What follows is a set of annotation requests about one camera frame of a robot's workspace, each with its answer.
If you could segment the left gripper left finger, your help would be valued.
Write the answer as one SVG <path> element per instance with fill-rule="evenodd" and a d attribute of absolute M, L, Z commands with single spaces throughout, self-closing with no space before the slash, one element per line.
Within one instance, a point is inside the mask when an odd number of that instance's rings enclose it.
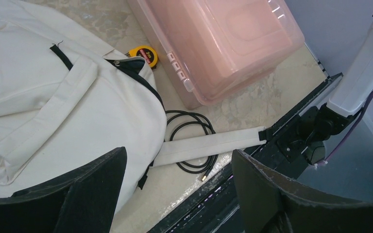
<path fill-rule="evenodd" d="M 127 164 L 124 147 L 0 198 L 0 233 L 107 233 Z"/>

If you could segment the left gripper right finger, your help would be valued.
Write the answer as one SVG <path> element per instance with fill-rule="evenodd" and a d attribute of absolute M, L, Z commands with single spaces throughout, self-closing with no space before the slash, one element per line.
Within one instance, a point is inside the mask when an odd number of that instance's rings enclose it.
<path fill-rule="evenodd" d="M 231 164 L 247 233 L 373 233 L 373 202 L 303 185 L 242 150 Z"/>

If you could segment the beige backpack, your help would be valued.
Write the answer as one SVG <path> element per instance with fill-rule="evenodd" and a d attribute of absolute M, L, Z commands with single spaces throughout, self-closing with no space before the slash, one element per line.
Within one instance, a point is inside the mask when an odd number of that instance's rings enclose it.
<path fill-rule="evenodd" d="M 150 166 L 264 144 L 256 127 L 165 142 L 153 72 L 53 8 L 0 0 L 0 198 L 125 147 L 115 212 Z"/>

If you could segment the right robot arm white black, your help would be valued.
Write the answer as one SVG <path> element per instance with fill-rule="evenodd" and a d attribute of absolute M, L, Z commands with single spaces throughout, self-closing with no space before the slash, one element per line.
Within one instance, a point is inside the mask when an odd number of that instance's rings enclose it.
<path fill-rule="evenodd" d="M 276 141 L 289 163 L 304 158 L 310 165 L 325 164 L 327 156 L 314 159 L 303 152 L 315 142 L 323 142 L 350 127 L 348 135 L 362 120 L 373 99 L 373 23 L 358 55 L 342 77 L 329 100 L 312 106 L 297 116 L 290 128 Z"/>

